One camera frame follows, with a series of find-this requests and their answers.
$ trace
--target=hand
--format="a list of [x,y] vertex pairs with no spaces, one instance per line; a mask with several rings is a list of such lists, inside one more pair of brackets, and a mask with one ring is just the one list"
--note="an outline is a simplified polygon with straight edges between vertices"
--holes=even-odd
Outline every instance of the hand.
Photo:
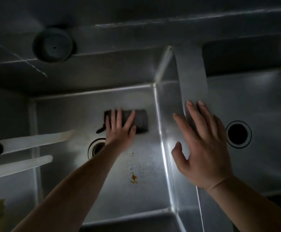
[[131,128],[135,118],[135,111],[133,110],[128,117],[126,123],[122,127],[122,108],[119,107],[117,111],[117,117],[115,110],[111,110],[111,125],[109,123],[109,117],[106,116],[106,145],[114,144],[118,147],[119,152],[125,151],[133,142],[136,126]]
[[199,101],[197,107],[187,102],[199,136],[180,115],[174,114],[181,132],[190,149],[186,160],[181,143],[177,142],[172,155],[178,170],[198,187],[210,191],[215,186],[233,176],[231,160],[227,149],[227,137],[222,121],[213,116],[206,105]]

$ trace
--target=drain strainer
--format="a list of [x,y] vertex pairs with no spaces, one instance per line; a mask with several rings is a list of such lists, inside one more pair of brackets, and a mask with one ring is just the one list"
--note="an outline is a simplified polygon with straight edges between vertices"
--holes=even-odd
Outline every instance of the drain strainer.
[[88,158],[91,159],[93,156],[96,156],[99,151],[105,146],[106,138],[98,138],[94,140],[88,149]]
[[244,148],[249,145],[252,138],[250,127],[243,121],[233,121],[227,128],[227,141],[234,148]]

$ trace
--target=finger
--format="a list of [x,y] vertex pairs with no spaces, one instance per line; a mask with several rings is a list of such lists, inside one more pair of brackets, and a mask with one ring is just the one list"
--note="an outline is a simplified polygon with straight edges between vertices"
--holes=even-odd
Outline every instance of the finger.
[[191,101],[187,101],[187,108],[193,121],[195,122],[195,126],[200,137],[206,138],[209,135],[209,131],[204,117],[201,113],[199,113],[197,107]]
[[189,161],[186,160],[186,157],[182,153],[182,146],[180,142],[176,143],[174,149],[172,150],[172,156],[179,172],[184,175],[189,170],[190,165]]
[[119,107],[117,111],[117,128],[122,128],[122,108]]
[[182,134],[184,135],[185,140],[188,143],[191,142],[191,140],[199,139],[196,133],[193,131],[193,129],[185,119],[183,119],[179,114],[173,114],[173,117],[179,129],[181,130]]
[[106,116],[105,126],[106,126],[106,132],[108,133],[110,131],[109,116]]
[[114,109],[111,110],[111,129],[114,130],[116,128],[116,112]]
[[209,129],[209,132],[214,136],[214,137],[218,137],[218,133],[217,133],[217,125],[216,125],[216,121],[214,120],[213,115],[211,114],[211,112],[209,111],[208,107],[202,102],[202,101],[198,101],[197,102],[200,111],[205,119],[205,122],[207,124],[207,127]]
[[215,116],[215,115],[214,115],[214,119],[215,119],[216,125],[217,125],[218,137],[221,140],[227,142],[227,133],[225,131],[225,127],[224,127],[222,121],[217,116]]
[[129,130],[131,125],[133,124],[134,118],[135,118],[135,111],[133,110],[130,116],[128,117],[127,121],[125,122],[123,129]]
[[129,134],[129,137],[130,137],[131,140],[134,139],[135,134],[136,134],[136,125],[133,125],[133,127],[130,130],[130,134]]

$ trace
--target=orange food scrap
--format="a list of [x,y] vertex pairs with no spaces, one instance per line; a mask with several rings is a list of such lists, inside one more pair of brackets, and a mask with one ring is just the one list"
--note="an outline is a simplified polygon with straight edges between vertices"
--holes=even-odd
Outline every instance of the orange food scrap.
[[134,172],[132,172],[132,179],[133,179],[133,181],[131,181],[131,182],[132,182],[133,184],[134,184],[134,183],[136,183],[136,184],[138,183],[137,180],[136,180],[136,179],[137,179],[137,176],[134,175]]

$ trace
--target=person's left hand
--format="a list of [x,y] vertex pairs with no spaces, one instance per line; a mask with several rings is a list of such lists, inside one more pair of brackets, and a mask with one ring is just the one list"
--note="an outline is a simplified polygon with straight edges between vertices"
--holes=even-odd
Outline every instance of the person's left hand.
[[135,111],[133,110],[126,123],[122,127],[122,108],[119,107],[117,111],[117,117],[115,110],[111,110],[111,123],[109,121],[109,116],[106,116],[105,120],[106,145],[114,144],[116,147],[118,147],[120,152],[125,151],[132,144],[135,137],[136,126],[134,125],[131,128],[134,118]]

